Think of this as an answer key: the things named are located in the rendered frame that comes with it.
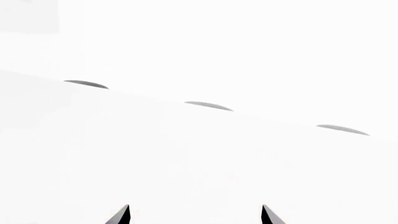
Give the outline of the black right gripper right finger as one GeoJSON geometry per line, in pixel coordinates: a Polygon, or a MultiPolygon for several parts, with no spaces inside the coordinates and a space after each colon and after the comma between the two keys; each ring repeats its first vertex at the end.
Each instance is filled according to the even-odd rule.
{"type": "Polygon", "coordinates": [[[262,205],[261,222],[262,224],[286,224],[267,205],[262,205]]]}

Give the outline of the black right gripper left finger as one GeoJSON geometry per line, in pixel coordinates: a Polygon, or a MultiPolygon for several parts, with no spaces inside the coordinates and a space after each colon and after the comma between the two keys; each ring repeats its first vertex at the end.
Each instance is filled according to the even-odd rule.
{"type": "Polygon", "coordinates": [[[105,224],[130,224],[131,213],[129,205],[123,206],[116,214],[114,214],[105,224]]]}

